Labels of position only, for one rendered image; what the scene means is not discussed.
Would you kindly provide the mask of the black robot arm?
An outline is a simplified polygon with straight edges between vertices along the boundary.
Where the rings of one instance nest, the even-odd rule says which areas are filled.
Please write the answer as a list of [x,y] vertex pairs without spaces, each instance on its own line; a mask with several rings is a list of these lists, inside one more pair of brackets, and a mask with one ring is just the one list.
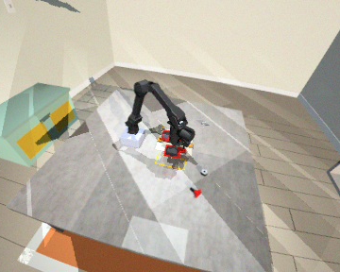
[[[166,110],[167,117],[169,119],[167,124],[170,125],[170,133],[174,136],[179,136],[178,146],[183,145],[188,147],[191,144],[191,141],[196,135],[195,130],[186,126],[188,121],[184,111],[180,107],[173,104],[173,102],[165,94],[158,83],[147,80],[136,82],[133,92],[135,93],[135,97],[132,112],[125,122],[128,134],[136,135],[138,133],[138,124],[143,118],[140,114],[140,111],[143,105],[144,97],[147,92],[151,92]],[[180,124],[179,122],[181,121],[183,122]]]

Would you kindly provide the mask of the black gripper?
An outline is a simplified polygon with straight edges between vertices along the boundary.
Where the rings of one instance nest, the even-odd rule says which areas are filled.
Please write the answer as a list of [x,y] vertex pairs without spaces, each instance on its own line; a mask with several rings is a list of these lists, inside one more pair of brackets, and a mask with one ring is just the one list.
[[169,133],[168,143],[171,143],[172,146],[167,146],[165,154],[170,155],[171,157],[177,156],[179,151],[179,149],[177,148],[177,144],[179,144],[179,136],[174,136]]

